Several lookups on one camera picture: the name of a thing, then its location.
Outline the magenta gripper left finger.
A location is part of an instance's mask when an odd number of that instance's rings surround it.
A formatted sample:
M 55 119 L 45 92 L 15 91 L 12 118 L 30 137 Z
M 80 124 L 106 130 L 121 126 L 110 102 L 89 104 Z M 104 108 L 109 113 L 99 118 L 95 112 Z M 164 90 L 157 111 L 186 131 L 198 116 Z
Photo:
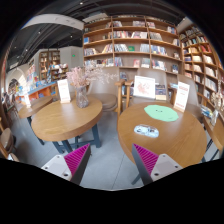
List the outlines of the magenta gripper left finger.
M 42 166 L 42 169 L 79 185 L 90 155 L 90 144 L 86 144 L 68 153 L 66 156 L 54 156 Z

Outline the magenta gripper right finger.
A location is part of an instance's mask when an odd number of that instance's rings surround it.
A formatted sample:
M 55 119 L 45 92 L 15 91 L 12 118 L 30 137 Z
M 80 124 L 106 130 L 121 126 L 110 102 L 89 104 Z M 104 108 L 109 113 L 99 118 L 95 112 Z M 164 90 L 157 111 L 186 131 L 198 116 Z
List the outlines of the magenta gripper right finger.
M 182 167 L 167 154 L 156 154 L 137 144 L 132 145 L 132 155 L 144 185 L 150 184 Z

